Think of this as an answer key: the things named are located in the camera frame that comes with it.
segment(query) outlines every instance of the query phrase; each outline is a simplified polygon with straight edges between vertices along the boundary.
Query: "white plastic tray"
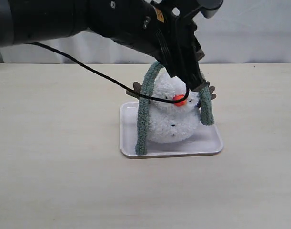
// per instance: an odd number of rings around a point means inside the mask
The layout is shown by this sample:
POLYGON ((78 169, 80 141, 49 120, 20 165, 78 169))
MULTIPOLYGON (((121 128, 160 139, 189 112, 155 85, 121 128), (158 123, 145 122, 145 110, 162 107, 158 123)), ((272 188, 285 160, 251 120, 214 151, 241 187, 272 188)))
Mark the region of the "white plastic tray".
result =
POLYGON ((148 142, 148 153, 139 156, 137 143, 138 102, 125 103, 120 109, 120 149, 128 158, 170 156, 212 156, 223 150, 223 141, 216 125, 200 125, 198 132, 183 142, 158 144, 148 142))

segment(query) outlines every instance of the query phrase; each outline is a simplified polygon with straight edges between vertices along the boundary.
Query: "black cable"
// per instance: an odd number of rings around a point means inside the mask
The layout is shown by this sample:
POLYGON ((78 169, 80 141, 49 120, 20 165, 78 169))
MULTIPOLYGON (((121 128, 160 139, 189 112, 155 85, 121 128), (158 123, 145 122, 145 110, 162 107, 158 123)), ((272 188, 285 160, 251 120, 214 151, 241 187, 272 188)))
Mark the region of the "black cable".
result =
POLYGON ((64 57, 66 57, 66 58, 72 60, 73 62, 75 62, 75 63, 78 64, 79 66, 81 66, 81 67, 87 69, 88 71, 90 71, 90 72, 92 72, 92 73, 95 73, 95 74, 97 74, 97 75, 99 75, 99 76, 101 76, 101 77, 103 77, 103 78, 105 78, 105 79, 107 79, 107 80, 109 80, 109 81, 112 81, 113 83, 115 83, 115 84, 117 84, 118 86, 124 88, 125 90, 127 90, 127 91, 129 91, 129 92, 131 92, 131 93, 133 93, 133 94, 135 94, 135 95, 137 95, 137 96, 139 96, 139 97, 143 97, 143 98, 145 98, 145 99, 155 100, 155 101, 160 101, 160 102, 165 102, 165 103, 170 103, 170 104, 176 104, 176 103, 180 103, 180 102, 182 102, 182 101, 185 101, 185 100, 187 99, 187 97, 189 96, 189 89, 188 89, 188 87, 187 87, 186 95, 185 95, 182 99, 179 99, 179 100, 167 100, 167 99, 160 99, 160 98, 155 98, 155 97, 151 97, 151 96, 143 95, 143 94, 140 94, 140 93, 138 93, 138 92, 136 92, 136 91, 134 91, 134 90, 128 88, 127 86, 121 84, 121 83, 118 82, 117 80, 112 79, 111 77, 109 77, 109 76, 107 76, 107 75, 105 75, 105 74, 103 74, 103 73, 100 73, 100 72, 98 72, 98 71, 96 71, 96 70, 94 70, 94 69, 92 69, 92 68, 90 68, 90 67, 88 67, 88 66, 86 66, 85 64, 81 63, 80 61, 78 61, 78 60, 75 59, 74 57, 72 57, 72 56, 70 56, 70 55, 68 55, 68 54, 66 54, 66 53, 64 53, 64 52, 62 52, 62 51, 59 51, 59 50, 57 50, 57 49, 54 49, 54 48, 52 48, 52 47, 50 47, 50 46, 48 46, 48 45, 45 45, 45 44, 42 44, 42 43, 39 43, 39 42, 32 42, 32 43, 28 43, 28 44, 35 45, 35 46, 39 46, 39 47, 41 47, 41 48, 44 48, 44 49, 50 50, 50 51, 52 51, 52 52, 55 52, 55 53, 57 53, 57 54, 59 54, 59 55, 62 55, 62 56, 64 56, 64 57))

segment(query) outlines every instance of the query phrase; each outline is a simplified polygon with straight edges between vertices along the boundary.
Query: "orange nose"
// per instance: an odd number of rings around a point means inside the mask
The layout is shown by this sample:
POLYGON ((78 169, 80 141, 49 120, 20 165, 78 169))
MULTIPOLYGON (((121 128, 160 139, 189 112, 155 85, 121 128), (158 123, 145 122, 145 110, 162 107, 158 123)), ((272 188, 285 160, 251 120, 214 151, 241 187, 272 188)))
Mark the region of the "orange nose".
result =
MULTIPOLYGON (((183 98, 184 98, 184 95, 179 94, 179 95, 174 96, 173 100, 176 101, 176 100, 180 100, 180 99, 183 99, 183 98)), ((187 100, 184 100, 182 102, 175 103, 174 105, 175 106, 184 106, 186 103, 187 103, 187 100)))

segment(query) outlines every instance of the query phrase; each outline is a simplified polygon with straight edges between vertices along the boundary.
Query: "white wall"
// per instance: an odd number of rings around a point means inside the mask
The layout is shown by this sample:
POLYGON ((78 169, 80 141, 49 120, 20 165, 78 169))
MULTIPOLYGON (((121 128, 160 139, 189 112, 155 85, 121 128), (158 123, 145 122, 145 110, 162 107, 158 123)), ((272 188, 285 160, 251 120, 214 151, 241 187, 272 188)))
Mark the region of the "white wall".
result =
MULTIPOLYGON (((291 63, 291 0, 224 0, 211 19, 195 18, 206 53, 201 62, 291 63)), ((153 58, 83 32, 45 42, 85 63, 151 63, 153 58)), ((30 45, 1 49, 7 63, 63 63, 63 57, 30 45)))

